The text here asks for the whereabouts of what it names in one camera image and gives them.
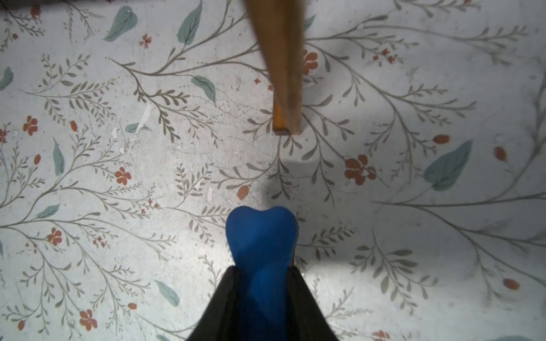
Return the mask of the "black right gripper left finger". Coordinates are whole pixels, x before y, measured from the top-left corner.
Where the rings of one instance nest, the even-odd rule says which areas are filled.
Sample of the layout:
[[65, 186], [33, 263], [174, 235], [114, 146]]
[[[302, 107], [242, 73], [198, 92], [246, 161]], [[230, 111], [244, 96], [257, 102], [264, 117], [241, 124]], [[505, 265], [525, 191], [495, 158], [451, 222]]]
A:
[[237, 340], [239, 285], [240, 272], [228, 267], [188, 340]]

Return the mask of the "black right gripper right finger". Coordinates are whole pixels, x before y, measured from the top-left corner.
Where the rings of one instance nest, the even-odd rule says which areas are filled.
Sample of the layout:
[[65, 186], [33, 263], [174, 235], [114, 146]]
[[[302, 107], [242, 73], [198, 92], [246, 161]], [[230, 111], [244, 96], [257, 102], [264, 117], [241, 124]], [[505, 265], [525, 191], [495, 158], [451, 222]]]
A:
[[297, 267], [286, 276], [287, 339], [338, 341]]

